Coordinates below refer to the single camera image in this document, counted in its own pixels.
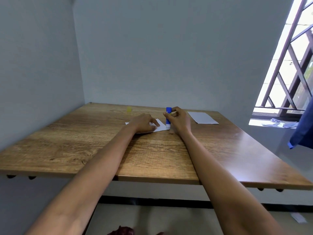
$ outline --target forearm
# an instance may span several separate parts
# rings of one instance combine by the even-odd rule
[[[51,234],[67,234],[69,230],[81,234],[134,133],[131,126],[124,126],[51,201],[27,234],[42,234],[49,231],[47,227],[52,228]]]
[[[235,234],[232,231],[234,226],[229,226],[234,220],[248,233],[261,234],[264,232],[263,223],[270,227],[267,231],[280,232],[280,226],[268,211],[191,133],[181,136],[225,234]]]

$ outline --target window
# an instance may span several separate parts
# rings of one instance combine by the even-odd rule
[[[313,94],[313,0],[294,0],[252,118],[299,121]]]

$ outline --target person's left hand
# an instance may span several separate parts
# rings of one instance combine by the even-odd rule
[[[154,123],[156,126],[160,126],[155,118],[152,118],[150,114],[141,114],[131,119],[129,127],[133,127],[136,133],[149,133],[156,130],[156,126],[150,125]]]

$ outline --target wood grain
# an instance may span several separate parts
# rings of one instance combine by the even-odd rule
[[[0,172],[31,176],[74,176],[125,122],[149,113],[165,123],[163,108],[88,103],[0,153]],[[202,111],[219,124],[197,124],[195,137],[247,187],[313,189],[268,149],[216,111]],[[171,131],[138,134],[116,174],[117,180],[199,184],[182,140]]]

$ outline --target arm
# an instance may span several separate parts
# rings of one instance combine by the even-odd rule
[[[155,130],[151,115],[134,117],[84,166],[41,213],[26,235],[82,234],[99,198],[113,179],[135,133]]]
[[[193,136],[190,118],[179,107],[164,116],[185,142],[199,179],[207,192],[224,234],[284,234],[256,198]]]

